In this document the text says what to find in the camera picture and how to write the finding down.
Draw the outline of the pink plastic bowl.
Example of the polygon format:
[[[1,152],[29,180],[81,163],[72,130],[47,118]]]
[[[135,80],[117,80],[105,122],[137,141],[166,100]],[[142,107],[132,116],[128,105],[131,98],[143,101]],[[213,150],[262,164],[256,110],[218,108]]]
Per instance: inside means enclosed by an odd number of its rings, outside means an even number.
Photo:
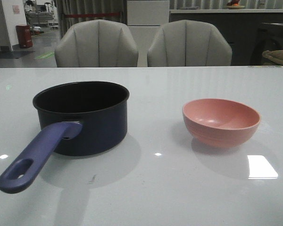
[[[227,99],[192,100],[183,105],[182,112],[185,126],[194,138],[220,148],[247,142],[261,121],[255,109]]]

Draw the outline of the dark blue saucepan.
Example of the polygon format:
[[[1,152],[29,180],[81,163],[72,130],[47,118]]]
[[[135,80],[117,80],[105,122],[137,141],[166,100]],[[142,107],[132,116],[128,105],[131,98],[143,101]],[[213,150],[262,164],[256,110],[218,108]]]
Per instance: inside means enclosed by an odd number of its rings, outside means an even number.
[[[107,81],[60,84],[38,93],[33,106],[41,131],[0,175],[8,194],[28,188],[52,153],[89,156],[118,145],[127,134],[127,100],[122,85]]]

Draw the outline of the right grey upholstered chair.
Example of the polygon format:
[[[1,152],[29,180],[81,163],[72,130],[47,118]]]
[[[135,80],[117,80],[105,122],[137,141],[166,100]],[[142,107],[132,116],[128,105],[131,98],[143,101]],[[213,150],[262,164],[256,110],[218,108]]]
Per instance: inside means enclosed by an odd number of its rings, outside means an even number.
[[[147,52],[149,67],[230,66],[232,48],[212,24],[180,20],[160,26]]]

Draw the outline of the grey upholstered chair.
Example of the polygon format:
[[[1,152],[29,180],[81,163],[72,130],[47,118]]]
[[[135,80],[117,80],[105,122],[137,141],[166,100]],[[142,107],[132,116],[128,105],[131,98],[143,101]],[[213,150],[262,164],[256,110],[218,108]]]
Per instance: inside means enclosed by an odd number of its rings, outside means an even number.
[[[160,26],[147,52],[149,67],[230,66],[232,48],[212,24],[180,20]]]
[[[138,57],[128,26],[101,19],[71,26],[55,48],[57,67],[136,67]]]

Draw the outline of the left grey upholstered chair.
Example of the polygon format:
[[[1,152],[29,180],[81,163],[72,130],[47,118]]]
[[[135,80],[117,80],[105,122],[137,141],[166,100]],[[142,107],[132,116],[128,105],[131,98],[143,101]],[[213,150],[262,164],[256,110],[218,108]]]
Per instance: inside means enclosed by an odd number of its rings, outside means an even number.
[[[101,19],[71,26],[55,48],[57,67],[136,67],[138,57],[128,26]]]

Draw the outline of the white drawer cabinet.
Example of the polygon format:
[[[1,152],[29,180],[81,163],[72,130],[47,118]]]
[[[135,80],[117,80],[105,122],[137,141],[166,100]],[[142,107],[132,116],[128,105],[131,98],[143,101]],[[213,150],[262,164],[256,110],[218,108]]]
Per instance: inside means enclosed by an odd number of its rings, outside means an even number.
[[[169,21],[168,0],[128,0],[127,25],[139,51],[138,67],[146,67],[147,52],[156,30]]]

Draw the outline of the red barrier belt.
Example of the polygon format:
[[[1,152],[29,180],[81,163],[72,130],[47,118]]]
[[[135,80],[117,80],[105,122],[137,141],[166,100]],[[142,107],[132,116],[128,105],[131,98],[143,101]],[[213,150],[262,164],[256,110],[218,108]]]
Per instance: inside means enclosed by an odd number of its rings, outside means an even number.
[[[98,14],[64,14],[65,18],[94,18],[94,17],[112,17],[121,16],[121,12],[111,12],[111,13],[98,13]]]

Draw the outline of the dark sideboard counter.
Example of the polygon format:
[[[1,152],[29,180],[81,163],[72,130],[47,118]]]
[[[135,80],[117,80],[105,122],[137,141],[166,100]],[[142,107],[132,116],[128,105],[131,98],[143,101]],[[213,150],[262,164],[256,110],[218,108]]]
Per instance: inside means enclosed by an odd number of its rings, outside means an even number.
[[[283,23],[283,9],[198,9],[170,11],[169,21],[193,20],[213,24],[233,50],[232,65],[250,65],[261,23]]]

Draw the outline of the red bin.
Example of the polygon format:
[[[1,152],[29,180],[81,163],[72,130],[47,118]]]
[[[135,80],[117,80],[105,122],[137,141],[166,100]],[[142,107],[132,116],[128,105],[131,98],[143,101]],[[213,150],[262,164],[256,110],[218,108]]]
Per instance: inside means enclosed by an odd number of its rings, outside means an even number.
[[[20,48],[30,48],[33,46],[29,25],[17,25],[16,32]]]

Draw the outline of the fruit plate on counter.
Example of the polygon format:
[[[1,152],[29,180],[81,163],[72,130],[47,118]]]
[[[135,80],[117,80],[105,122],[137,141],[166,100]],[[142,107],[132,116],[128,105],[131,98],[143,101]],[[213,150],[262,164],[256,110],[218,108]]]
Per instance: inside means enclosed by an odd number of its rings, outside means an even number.
[[[230,0],[226,6],[226,9],[244,9],[245,6],[240,4],[240,0]]]

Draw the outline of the metal rack in background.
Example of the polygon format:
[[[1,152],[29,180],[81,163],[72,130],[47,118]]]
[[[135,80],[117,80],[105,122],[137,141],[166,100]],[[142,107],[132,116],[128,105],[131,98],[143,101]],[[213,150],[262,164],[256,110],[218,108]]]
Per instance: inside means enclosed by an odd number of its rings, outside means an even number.
[[[58,10],[55,0],[24,0],[26,22],[31,27],[46,26],[58,29]]]

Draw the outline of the dark glossy side table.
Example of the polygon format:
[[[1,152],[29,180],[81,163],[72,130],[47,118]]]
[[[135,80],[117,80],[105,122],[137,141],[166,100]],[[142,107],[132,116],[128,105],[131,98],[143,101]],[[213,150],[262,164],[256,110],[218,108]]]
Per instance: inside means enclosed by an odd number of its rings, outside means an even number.
[[[250,65],[267,63],[268,60],[262,56],[266,50],[283,50],[283,24],[261,23],[259,25],[255,46],[250,57]]]

